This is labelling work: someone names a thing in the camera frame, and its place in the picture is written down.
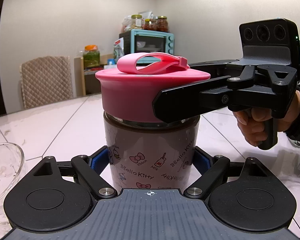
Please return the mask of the person's right hand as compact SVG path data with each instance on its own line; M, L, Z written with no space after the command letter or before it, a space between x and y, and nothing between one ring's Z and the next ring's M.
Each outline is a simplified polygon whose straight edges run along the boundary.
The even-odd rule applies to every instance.
M283 119L277 121L277 131L285 132L300 114L300 91L296 91L289 110ZM268 132L265 130L265 122L271 119L271 111L266 108L253 108L251 113L247 111L233 112L237 119L237 125L245 140L257 147L265 141Z

